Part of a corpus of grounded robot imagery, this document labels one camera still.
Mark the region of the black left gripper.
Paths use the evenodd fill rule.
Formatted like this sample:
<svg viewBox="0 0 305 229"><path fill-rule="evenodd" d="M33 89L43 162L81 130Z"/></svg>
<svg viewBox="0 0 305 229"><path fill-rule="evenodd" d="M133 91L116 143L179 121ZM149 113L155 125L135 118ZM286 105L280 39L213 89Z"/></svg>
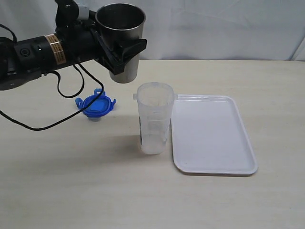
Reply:
<svg viewBox="0 0 305 229"><path fill-rule="evenodd" d="M97 21L88 19L67 24L65 20L56 19L55 23L55 34L61 42L66 58L66 62L59 64L55 69L95 60L106 69L112 69L113 74L120 74L124 72L131 59L147 46L146 39L116 41L111 51L112 59L109 61L106 47L101 46Z"/></svg>

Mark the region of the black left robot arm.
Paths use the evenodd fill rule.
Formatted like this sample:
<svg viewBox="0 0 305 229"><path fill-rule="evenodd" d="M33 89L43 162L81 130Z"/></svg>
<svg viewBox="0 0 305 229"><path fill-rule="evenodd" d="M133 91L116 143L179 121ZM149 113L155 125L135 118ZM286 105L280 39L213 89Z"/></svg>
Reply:
<svg viewBox="0 0 305 229"><path fill-rule="evenodd" d="M127 63L146 48L146 39L119 40L110 50L96 22L76 21L58 27L55 33L23 41L0 39L0 89L10 90L43 74L95 60L118 75Z"/></svg>

